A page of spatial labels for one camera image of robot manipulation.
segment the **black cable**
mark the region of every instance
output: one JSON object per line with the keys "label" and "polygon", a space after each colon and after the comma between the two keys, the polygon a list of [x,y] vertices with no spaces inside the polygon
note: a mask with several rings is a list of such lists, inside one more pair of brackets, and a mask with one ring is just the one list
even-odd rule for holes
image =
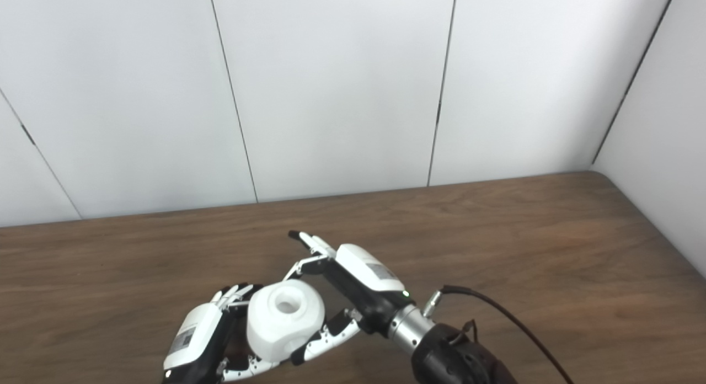
{"label": "black cable", "polygon": [[552,352],[549,352],[549,349],[542,344],[541,341],[537,338],[537,336],[532,333],[525,324],[520,322],[519,319],[515,318],[514,314],[510,313],[507,309],[505,309],[504,306],[501,306],[497,301],[493,300],[492,298],[486,296],[483,293],[479,293],[478,291],[474,291],[473,289],[469,289],[467,287],[463,286],[449,286],[449,285],[444,285],[443,288],[441,288],[439,291],[441,291],[442,294],[465,294],[467,296],[473,296],[476,298],[481,299],[482,301],[485,301],[486,303],[490,304],[493,306],[495,309],[500,311],[502,314],[504,314],[507,319],[512,321],[512,323],[516,324],[518,328],[520,328],[531,340],[534,342],[534,344],[542,351],[544,356],[549,359],[550,362],[552,362],[552,365],[554,365],[555,368],[557,368],[557,371],[561,376],[564,378],[564,380],[567,382],[567,384],[574,384],[571,377],[566,373],[564,368],[561,366],[559,361],[557,361],[556,358],[554,358],[554,355],[552,355]]}

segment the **metal connector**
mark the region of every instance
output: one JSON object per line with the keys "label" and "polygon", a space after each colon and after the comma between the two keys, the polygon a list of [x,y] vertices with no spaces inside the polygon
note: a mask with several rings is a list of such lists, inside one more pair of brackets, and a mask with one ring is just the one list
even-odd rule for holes
{"label": "metal connector", "polygon": [[421,310],[421,316],[424,318],[429,318],[431,317],[431,314],[434,313],[434,310],[436,309],[436,306],[438,306],[439,303],[441,303],[441,296],[443,294],[441,291],[437,290],[434,292],[434,294],[431,295],[431,298],[429,301],[426,302],[426,306],[424,306],[424,309]]}

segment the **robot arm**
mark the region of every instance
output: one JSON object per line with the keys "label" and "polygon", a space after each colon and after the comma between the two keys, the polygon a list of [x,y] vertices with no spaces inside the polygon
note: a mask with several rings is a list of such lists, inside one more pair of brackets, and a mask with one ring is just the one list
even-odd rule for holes
{"label": "robot arm", "polygon": [[[298,261],[284,281],[321,274],[352,304],[326,321],[290,354],[297,366],[339,346],[359,331],[391,339],[411,356],[421,384],[516,384],[501,361],[468,339],[464,331],[431,320],[438,296],[418,309],[403,283],[376,258],[356,245],[334,250],[318,236],[290,231],[311,257]],[[239,284],[217,292],[209,303],[184,319],[164,360],[163,384],[219,384],[262,374],[280,365],[252,351],[229,359],[225,351],[239,323],[247,318],[250,298],[261,285]],[[240,336],[244,349],[247,339]]]}

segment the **wood grain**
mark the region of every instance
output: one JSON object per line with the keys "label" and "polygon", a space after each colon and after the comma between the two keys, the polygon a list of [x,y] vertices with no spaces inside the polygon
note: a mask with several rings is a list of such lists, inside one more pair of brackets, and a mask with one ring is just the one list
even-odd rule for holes
{"label": "wood grain", "polygon": [[[287,231],[356,243],[419,302],[471,286],[519,316],[576,382],[701,383],[706,284],[607,178],[572,173],[0,229],[0,382],[159,382],[185,314],[225,284],[272,283],[305,257]],[[346,303],[311,279],[332,311]],[[522,383],[562,382],[509,321],[471,298]],[[414,382],[409,359],[361,334],[250,382]]]}

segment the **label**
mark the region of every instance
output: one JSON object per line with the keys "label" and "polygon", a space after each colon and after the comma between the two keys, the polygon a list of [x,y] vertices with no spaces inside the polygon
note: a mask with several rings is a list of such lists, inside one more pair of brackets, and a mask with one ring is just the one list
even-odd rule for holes
{"label": "label", "polygon": [[378,277],[378,279],[396,279],[397,277],[395,274],[391,273],[391,271],[384,266],[383,264],[371,264],[368,263],[366,264],[368,268],[370,268],[375,276]]}
{"label": "label", "polygon": [[194,336],[194,331],[196,331],[196,326],[177,334],[174,338],[174,342],[172,342],[172,347],[169,348],[169,354],[167,355],[174,354],[174,352],[177,352],[180,349],[188,348],[189,343],[191,343],[191,337]]}

